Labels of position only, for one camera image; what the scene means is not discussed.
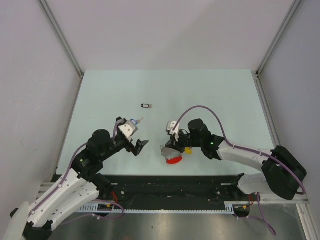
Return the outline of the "metal keyring holder red handle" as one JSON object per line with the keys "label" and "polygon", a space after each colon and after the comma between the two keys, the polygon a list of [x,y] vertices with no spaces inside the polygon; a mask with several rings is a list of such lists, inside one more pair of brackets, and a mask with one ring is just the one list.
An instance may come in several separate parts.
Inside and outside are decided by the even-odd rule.
{"label": "metal keyring holder red handle", "polygon": [[168,165],[175,165],[183,160],[182,154],[173,148],[162,146],[160,148],[160,153]]}

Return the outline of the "blue tag key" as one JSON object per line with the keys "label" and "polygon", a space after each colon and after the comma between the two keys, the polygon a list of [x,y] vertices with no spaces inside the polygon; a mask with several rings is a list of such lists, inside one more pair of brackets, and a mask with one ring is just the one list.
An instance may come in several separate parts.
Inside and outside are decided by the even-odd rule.
{"label": "blue tag key", "polygon": [[138,125],[141,123],[141,121],[143,120],[144,118],[142,117],[141,119],[130,119],[130,121],[134,124],[134,125]]}

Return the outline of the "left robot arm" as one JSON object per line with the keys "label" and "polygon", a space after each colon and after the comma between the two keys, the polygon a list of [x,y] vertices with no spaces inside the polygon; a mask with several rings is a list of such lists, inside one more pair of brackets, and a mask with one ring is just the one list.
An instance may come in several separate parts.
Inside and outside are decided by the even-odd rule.
{"label": "left robot arm", "polygon": [[47,240],[70,215],[85,204],[110,196],[111,183],[100,174],[103,162],[121,150],[138,156],[148,140],[132,143],[134,131],[118,131],[114,138],[99,129],[73,154],[65,173],[34,203],[10,214],[6,240]]}

